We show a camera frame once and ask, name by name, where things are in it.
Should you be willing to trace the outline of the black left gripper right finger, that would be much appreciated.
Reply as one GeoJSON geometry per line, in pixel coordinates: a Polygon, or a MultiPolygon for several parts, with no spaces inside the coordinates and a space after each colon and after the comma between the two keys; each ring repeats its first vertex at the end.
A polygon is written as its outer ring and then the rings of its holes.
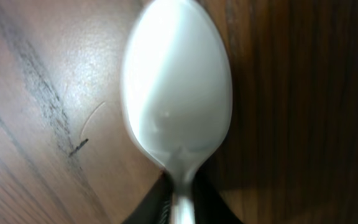
{"type": "Polygon", "coordinates": [[[202,172],[195,175],[193,200],[197,224],[243,224],[202,172]]]}

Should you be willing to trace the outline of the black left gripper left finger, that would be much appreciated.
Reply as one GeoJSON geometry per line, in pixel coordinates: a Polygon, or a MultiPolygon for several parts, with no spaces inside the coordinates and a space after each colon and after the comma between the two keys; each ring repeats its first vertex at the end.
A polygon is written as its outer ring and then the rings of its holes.
{"type": "Polygon", "coordinates": [[[166,172],[162,172],[140,204],[122,224],[169,224],[172,195],[172,180],[166,172]]]}

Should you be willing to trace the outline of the white plastic spoon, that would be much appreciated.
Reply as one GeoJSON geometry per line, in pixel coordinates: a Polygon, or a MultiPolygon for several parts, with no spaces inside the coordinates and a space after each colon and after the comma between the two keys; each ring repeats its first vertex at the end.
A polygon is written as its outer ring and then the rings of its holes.
{"type": "Polygon", "coordinates": [[[172,178],[173,221],[194,223],[193,179],[232,116],[229,59],[198,2],[157,0],[144,8],[122,60],[121,102],[134,144],[172,178]]]}

